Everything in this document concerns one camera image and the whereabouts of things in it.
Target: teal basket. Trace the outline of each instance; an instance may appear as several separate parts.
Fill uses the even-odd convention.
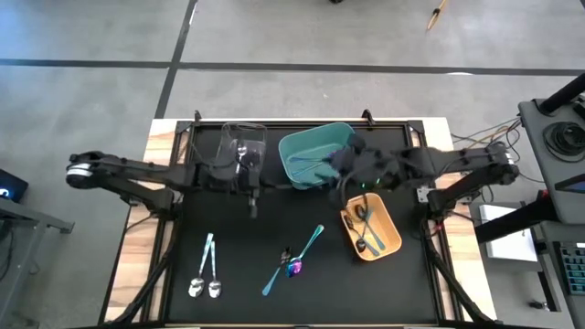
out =
[[[319,160],[343,149],[352,133],[349,124],[335,122],[282,138],[278,151],[292,186],[304,190],[324,184],[317,175],[337,177],[336,170]]]

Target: pencil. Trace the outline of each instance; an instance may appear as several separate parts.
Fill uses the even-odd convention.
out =
[[[427,31],[431,30],[434,27],[435,23],[437,23],[437,19],[439,18],[439,14],[441,13],[442,9],[447,4],[447,0],[441,0],[441,4],[432,11],[431,20],[427,25]]]

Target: black table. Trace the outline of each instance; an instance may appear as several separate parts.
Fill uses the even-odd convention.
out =
[[[289,133],[323,122],[261,122],[268,126],[268,152],[263,174],[274,183],[287,183],[278,142]],[[412,145],[407,122],[349,122],[372,147],[399,149]],[[192,132],[204,157],[215,154],[222,122],[202,122]],[[381,192],[402,237],[395,254],[374,262],[357,260],[339,212],[326,201],[325,191],[271,191],[260,199],[259,215],[248,218],[247,199],[209,192],[184,196],[181,223],[174,226],[177,254],[172,260],[163,295],[163,321],[189,324],[436,324],[441,296],[422,243],[412,237],[410,220],[414,190]],[[302,273],[282,274],[268,297],[261,290],[278,264],[285,246],[300,252],[317,224],[325,226],[303,258]],[[197,276],[208,232],[217,243],[218,279],[223,293],[211,299],[187,294]],[[204,270],[211,280],[209,264]]]

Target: orange wooden tray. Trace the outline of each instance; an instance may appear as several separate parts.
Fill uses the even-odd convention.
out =
[[[375,194],[375,193],[366,193],[367,197],[367,205],[370,208],[373,208],[373,213],[367,222],[369,226],[374,229],[380,240],[386,246],[385,249],[380,249],[376,240],[372,236],[371,231],[369,228],[366,229],[366,233],[364,233],[364,239],[376,248],[379,252],[379,256],[374,256],[370,249],[366,248],[364,251],[359,252],[357,251],[356,241],[359,239],[359,236],[355,231],[349,229],[346,222],[344,221],[344,216],[347,215],[347,211],[349,211],[350,220],[354,223],[354,228],[359,233],[363,232],[364,226],[366,225],[364,221],[358,219],[355,207],[356,205],[364,205],[364,197],[363,196],[356,196],[349,201],[347,201],[346,210],[341,211],[341,221],[344,223],[346,227],[347,234],[351,239],[351,243],[354,246],[354,250],[356,251],[357,256],[362,260],[372,261],[372,260],[379,260],[382,257],[388,256],[391,253],[394,253],[400,249],[402,246],[402,238],[400,237],[399,232],[396,230],[394,223],[392,222],[392,218],[390,214],[386,210],[386,206],[384,206],[384,201],[382,198]]]

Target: computer keyboard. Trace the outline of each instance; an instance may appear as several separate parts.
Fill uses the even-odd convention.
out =
[[[556,242],[569,294],[585,295],[585,243]]]

